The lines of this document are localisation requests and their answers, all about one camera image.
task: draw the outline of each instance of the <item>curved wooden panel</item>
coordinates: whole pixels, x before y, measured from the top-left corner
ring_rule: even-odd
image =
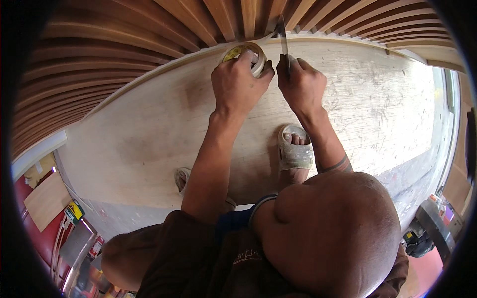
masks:
[[[19,137],[14,139],[14,141],[16,141],[18,143],[22,143],[25,140],[27,140],[28,138],[31,138],[32,136],[35,136],[38,132],[40,132],[45,127],[49,127],[51,124],[61,123],[63,120],[69,119],[72,116],[76,116],[76,115],[79,115],[79,114],[84,115],[84,113],[87,113],[88,111],[90,111],[97,104],[98,104],[97,102],[89,103],[89,104],[86,104],[86,105],[80,104],[81,107],[78,107],[78,108],[73,109],[73,110],[68,111],[68,112],[61,113],[57,117],[50,118],[50,121],[45,121],[45,122],[38,123],[38,125],[33,126],[33,128],[31,130],[28,130],[23,134],[16,134]]]
[[[345,32],[349,35],[353,35],[357,32],[365,32],[365,30],[368,28],[386,23],[388,21],[434,12],[432,8],[426,6],[428,6],[427,3],[416,3],[396,8],[356,24],[345,30]]]
[[[88,111],[81,111],[81,113],[75,116],[71,116],[66,119],[64,118],[57,119],[53,123],[49,123],[49,125],[44,127],[42,130],[39,130],[35,135],[27,136],[21,141],[13,142],[14,145],[12,149],[12,155],[13,156],[20,155],[24,150],[28,149],[29,147],[31,147],[33,144],[43,139],[44,137],[64,128],[67,125],[70,125],[78,120],[81,120],[81,118],[83,118],[87,113]]]
[[[362,5],[366,6],[366,3],[372,3],[376,0],[364,0],[360,1]],[[315,2],[312,7],[306,12],[305,16],[300,20],[300,28],[302,30],[308,31],[314,25],[318,24],[325,17],[329,16],[332,11],[340,6],[344,0],[329,0],[329,1],[318,1]]]
[[[204,3],[196,0],[154,1],[186,25],[209,47],[217,45],[221,34],[216,29],[213,19],[211,20],[212,16],[210,16],[207,7],[204,7]]]
[[[429,47],[429,48],[455,48],[455,45],[450,41],[442,41],[441,39],[423,39],[410,41],[397,41],[386,44],[388,49],[403,49],[412,47]]]
[[[101,78],[101,79],[87,79],[72,83],[60,84],[56,85],[53,88],[45,88],[38,91],[35,94],[27,94],[25,97],[21,97],[19,102],[17,103],[16,109],[20,109],[28,104],[31,104],[35,101],[41,100],[43,98],[60,94],[67,91],[77,91],[81,90],[85,87],[92,87],[92,86],[102,86],[106,88],[110,84],[114,83],[129,83],[132,82],[135,77],[123,77],[123,78]]]
[[[86,106],[91,106],[91,108],[93,108],[106,97],[107,96],[99,95],[99,96],[84,98],[82,100],[78,100],[72,103],[62,104],[60,106],[44,111],[40,113],[39,115],[29,117],[27,119],[27,122],[24,122],[15,128],[14,130],[15,135],[20,136],[26,131],[32,131],[34,127],[39,127],[41,126],[42,123],[48,122],[50,119],[56,118],[58,116],[65,115],[69,111],[74,111]]]
[[[184,56],[183,47],[150,31],[88,10],[61,9],[48,23],[42,38],[80,37],[114,41],[156,51],[171,57]]]
[[[51,74],[24,84],[20,89],[20,97],[65,83],[99,78],[138,77],[144,72],[145,71],[129,69],[95,69]]]
[[[395,40],[403,40],[403,39],[409,39],[409,38],[414,38],[414,37],[442,37],[443,39],[450,39],[449,34],[444,31],[416,31],[413,32],[412,34],[405,34],[405,33],[399,33],[399,34],[392,34],[392,35],[387,35],[383,36],[381,38],[378,38],[377,40],[381,42],[391,42]]]
[[[381,13],[385,13],[406,5],[421,3],[423,1],[424,0],[378,0],[342,20],[335,26],[332,26],[331,31],[341,33],[350,27],[356,26],[357,24],[380,15]]]
[[[62,105],[65,103],[72,103],[77,100],[94,97],[99,95],[105,95],[104,98],[108,97],[110,94],[114,93],[117,90],[115,89],[105,89],[99,90],[95,92],[88,92],[84,94],[80,94],[77,96],[71,96],[64,99],[58,99],[56,96],[49,97],[47,99],[35,102],[24,109],[20,109],[15,113],[15,117],[13,120],[13,127],[17,127],[18,125],[22,124],[23,122],[28,120],[28,117],[36,116],[44,111],[51,109],[52,107]]]
[[[417,32],[417,31],[425,31],[425,30],[439,30],[442,32],[447,32],[446,29],[442,24],[439,23],[429,23],[429,24],[416,24],[416,25],[408,25],[408,26],[401,26],[397,28],[392,28],[388,30],[383,30],[373,34],[367,34],[366,38],[371,40],[375,40],[377,38],[387,36],[390,34],[398,34],[398,33],[410,33],[410,32]]]
[[[314,18],[301,20],[300,27],[304,31],[311,30],[313,26],[316,26],[316,31],[327,31],[342,20],[376,1],[378,0],[345,1],[322,20],[315,20]]]
[[[124,58],[105,57],[72,57],[58,58],[31,64],[23,75],[23,82],[38,79],[55,73],[73,70],[92,69],[135,69],[144,72],[151,71],[159,64]]]
[[[29,63],[66,57],[108,57],[166,64],[172,57],[127,44],[89,38],[53,38],[40,40]]]
[[[454,48],[425,0],[64,0],[23,74],[14,157],[145,72],[201,48],[260,39],[281,15],[287,30],[347,33],[388,49]]]
[[[383,30],[389,30],[393,28],[408,26],[408,25],[420,25],[425,23],[436,23],[439,22],[439,18],[435,14],[420,14],[412,17],[396,19],[386,23],[382,23],[371,28],[368,28],[364,31],[358,32],[358,36],[367,36],[368,34],[374,34],[376,32],[381,32]]]
[[[96,0],[94,5],[87,7],[83,0],[66,0],[62,2],[62,5],[121,19],[161,35],[191,52],[200,50],[200,38],[151,0]]]

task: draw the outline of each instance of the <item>masking tape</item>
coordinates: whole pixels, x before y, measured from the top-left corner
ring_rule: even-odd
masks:
[[[259,60],[250,69],[252,71],[253,77],[258,78],[262,73],[263,67],[265,66],[265,62],[267,61],[267,57],[263,53],[262,48],[259,47],[256,43],[244,42],[239,45],[236,45],[225,53],[224,57],[220,60],[220,63],[237,57],[238,55],[240,55],[243,49],[249,49],[258,55]]]

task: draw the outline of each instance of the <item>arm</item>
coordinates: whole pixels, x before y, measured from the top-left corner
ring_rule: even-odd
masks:
[[[278,86],[310,136],[318,172],[352,172],[350,160],[321,105],[326,77],[305,60],[292,58],[290,80],[287,80],[284,59],[281,55],[277,65]]]
[[[181,209],[200,222],[214,224],[227,198],[232,146],[247,114],[268,89],[275,75],[271,61],[262,75],[250,71],[255,55],[243,51],[239,58],[221,63],[211,75],[216,108],[209,119],[204,142],[187,182]]]

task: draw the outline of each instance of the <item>shirt sleeve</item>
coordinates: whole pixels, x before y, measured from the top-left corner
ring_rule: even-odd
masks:
[[[389,272],[388,276],[386,276],[382,284],[367,298],[397,297],[399,290],[401,290],[401,287],[407,279],[408,271],[409,259],[406,256],[403,246],[399,245],[393,268]]]
[[[157,241],[156,254],[137,297],[179,297],[215,250],[214,226],[200,223],[183,211],[173,211]]]

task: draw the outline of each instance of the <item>dirty white sandal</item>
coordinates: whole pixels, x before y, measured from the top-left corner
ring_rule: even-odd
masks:
[[[297,134],[305,140],[305,145],[295,145],[287,142],[283,137],[284,133],[289,133],[290,137],[292,134]],[[277,148],[279,177],[280,173],[285,170],[313,168],[313,147],[310,137],[303,128],[294,124],[284,125],[278,133]]]
[[[189,168],[182,167],[182,168],[177,168],[174,171],[174,180],[176,181],[176,186],[177,186],[177,189],[179,190],[179,195],[181,197],[184,197],[184,194],[186,193],[187,181],[189,180],[189,176],[190,176]],[[184,186],[182,186],[180,180],[186,181]],[[229,197],[225,199],[225,202],[232,205],[234,210],[237,207],[237,204],[235,204],[235,202]]]

